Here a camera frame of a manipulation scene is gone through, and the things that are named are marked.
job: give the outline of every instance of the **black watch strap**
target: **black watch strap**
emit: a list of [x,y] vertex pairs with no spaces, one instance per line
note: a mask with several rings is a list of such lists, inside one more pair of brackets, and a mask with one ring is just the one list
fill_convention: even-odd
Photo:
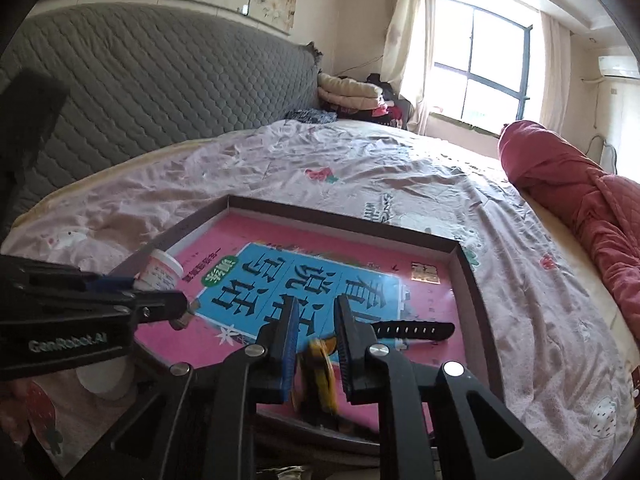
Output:
[[378,321],[372,323],[378,339],[428,339],[430,341],[444,341],[455,332],[453,323],[439,321]]

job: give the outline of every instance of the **beige curtain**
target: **beige curtain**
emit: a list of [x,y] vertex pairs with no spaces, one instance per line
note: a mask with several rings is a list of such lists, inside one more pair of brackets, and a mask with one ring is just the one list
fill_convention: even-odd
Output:
[[571,82],[571,38],[569,29],[545,12],[540,12],[545,40],[545,89],[540,124],[560,135]]
[[398,0],[386,32],[381,76],[412,102],[409,129],[425,135],[429,107],[426,85],[433,68],[436,0]]

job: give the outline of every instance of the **green label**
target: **green label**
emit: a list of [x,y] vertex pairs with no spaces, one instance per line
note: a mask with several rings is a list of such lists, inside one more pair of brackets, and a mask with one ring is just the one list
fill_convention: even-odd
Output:
[[231,272],[238,263],[238,258],[235,256],[224,256],[216,265],[207,272],[202,278],[202,284],[204,286],[215,286],[222,281],[228,273]]

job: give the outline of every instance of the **red blanket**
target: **red blanket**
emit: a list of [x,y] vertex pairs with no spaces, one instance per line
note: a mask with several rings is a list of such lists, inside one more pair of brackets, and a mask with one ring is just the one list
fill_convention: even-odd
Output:
[[498,150],[509,181],[578,238],[640,338],[640,185],[606,173],[532,121],[507,126]]

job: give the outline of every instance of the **gray quilted headboard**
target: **gray quilted headboard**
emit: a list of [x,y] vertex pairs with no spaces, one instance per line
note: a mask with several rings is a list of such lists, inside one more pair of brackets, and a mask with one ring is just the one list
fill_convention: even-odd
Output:
[[10,221],[134,156],[315,106],[318,60],[312,46],[169,7],[93,4],[26,20],[0,59],[0,91],[29,67],[70,96]]

